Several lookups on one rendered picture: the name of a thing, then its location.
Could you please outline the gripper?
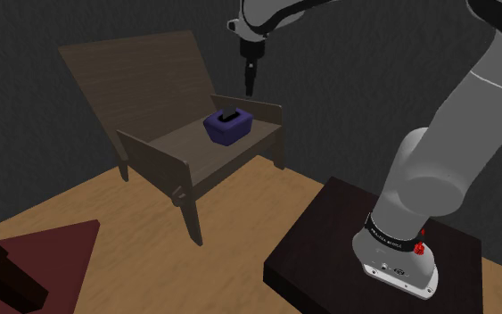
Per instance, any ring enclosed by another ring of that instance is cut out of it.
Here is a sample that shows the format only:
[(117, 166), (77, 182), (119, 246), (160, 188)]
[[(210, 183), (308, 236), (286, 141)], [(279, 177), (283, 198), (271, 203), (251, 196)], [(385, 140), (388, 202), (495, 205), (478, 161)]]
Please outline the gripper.
[(258, 60), (265, 54), (265, 41), (240, 40), (240, 55), (245, 59), (245, 95), (252, 97)]

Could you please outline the purple tissue box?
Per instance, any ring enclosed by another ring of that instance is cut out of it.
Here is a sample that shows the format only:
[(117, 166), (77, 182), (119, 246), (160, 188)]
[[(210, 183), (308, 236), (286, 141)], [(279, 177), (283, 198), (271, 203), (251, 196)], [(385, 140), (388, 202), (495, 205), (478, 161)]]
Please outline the purple tissue box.
[(236, 108), (226, 119), (222, 110), (211, 114), (203, 121), (203, 126), (213, 143), (229, 146), (251, 132), (252, 122), (252, 114)]

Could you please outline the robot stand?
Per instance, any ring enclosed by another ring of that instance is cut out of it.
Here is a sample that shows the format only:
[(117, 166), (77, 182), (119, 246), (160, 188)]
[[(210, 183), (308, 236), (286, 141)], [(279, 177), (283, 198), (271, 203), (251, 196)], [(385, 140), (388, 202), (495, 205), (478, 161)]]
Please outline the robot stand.
[(329, 178), (265, 260), (264, 283), (302, 314), (483, 314), (480, 240), (433, 219), (424, 225), (439, 271), (432, 298), (365, 273), (351, 240), (376, 200)]

